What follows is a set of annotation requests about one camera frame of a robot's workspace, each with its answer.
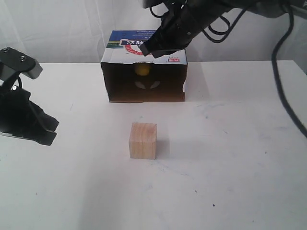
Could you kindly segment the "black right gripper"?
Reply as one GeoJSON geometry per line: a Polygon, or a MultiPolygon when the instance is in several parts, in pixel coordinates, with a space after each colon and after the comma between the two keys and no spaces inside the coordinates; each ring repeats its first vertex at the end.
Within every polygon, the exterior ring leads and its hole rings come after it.
{"type": "Polygon", "coordinates": [[[146,57],[160,58],[185,50],[195,36],[230,10],[225,0],[165,0],[161,26],[141,45],[146,57]]]}

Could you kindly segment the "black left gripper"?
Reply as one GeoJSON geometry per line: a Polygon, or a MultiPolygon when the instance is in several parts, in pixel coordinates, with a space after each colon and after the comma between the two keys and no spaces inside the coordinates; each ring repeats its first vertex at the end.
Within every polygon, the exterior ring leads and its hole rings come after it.
{"type": "Polygon", "coordinates": [[[20,87],[0,95],[0,132],[40,145],[51,145],[57,135],[59,121],[46,114],[37,104],[31,103],[30,95],[30,92],[20,87]],[[33,128],[36,119],[44,129],[33,128]]]}

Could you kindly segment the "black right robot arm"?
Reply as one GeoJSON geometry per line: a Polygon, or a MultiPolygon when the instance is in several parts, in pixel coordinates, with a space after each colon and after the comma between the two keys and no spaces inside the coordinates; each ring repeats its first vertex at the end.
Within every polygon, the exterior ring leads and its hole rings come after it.
{"type": "Polygon", "coordinates": [[[144,0],[145,9],[159,4],[167,7],[167,12],[159,15],[161,25],[155,33],[140,46],[144,56],[154,58],[170,55],[185,49],[191,41],[203,33],[213,43],[223,42],[232,32],[245,12],[251,12],[266,18],[278,18],[286,13],[306,19],[307,2],[305,0],[144,0]],[[240,9],[233,23],[227,23],[228,29],[218,32],[211,28],[217,19],[225,21],[224,13],[240,9]]]}

